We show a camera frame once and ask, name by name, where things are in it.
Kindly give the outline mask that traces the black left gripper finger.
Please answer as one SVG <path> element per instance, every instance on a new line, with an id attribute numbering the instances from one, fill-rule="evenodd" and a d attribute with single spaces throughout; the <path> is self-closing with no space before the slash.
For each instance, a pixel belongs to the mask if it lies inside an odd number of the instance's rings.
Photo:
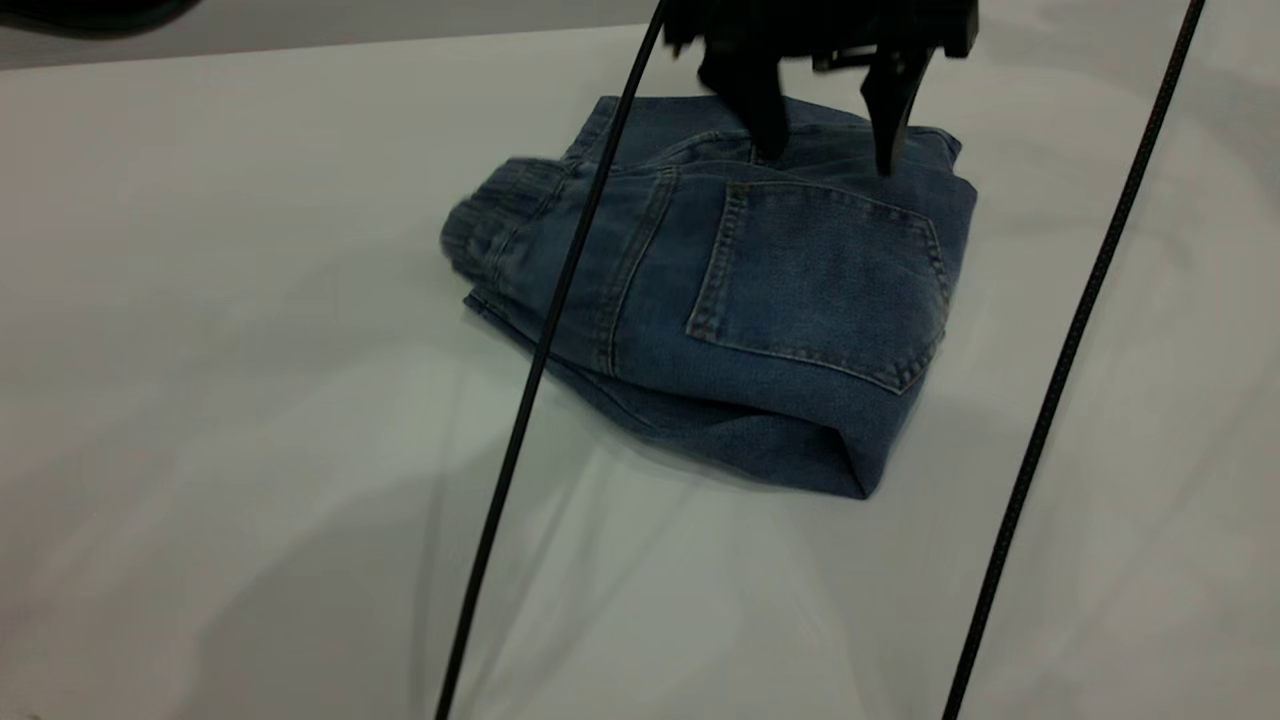
<path id="1" fill-rule="evenodd" d="M 774 161 L 783 154 L 790 140 L 790 124 L 778 56 L 709 50 L 704 54 L 698 77 L 737 118 L 760 158 Z"/>
<path id="2" fill-rule="evenodd" d="M 891 177 L 902 156 L 910 115 L 934 47 L 881 46 L 861 85 L 876 149 L 876 168 Z"/>

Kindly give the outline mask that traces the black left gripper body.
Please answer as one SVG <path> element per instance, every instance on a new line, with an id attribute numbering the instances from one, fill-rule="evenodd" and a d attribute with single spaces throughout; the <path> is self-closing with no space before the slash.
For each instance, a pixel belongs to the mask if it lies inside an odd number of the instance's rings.
<path id="1" fill-rule="evenodd" d="M 672 1 L 666 44 L 763 58 L 808 56 L 818 72 L 905 61 L 940 50 L 964 59 L 979 29 L 977 1 Z"/>

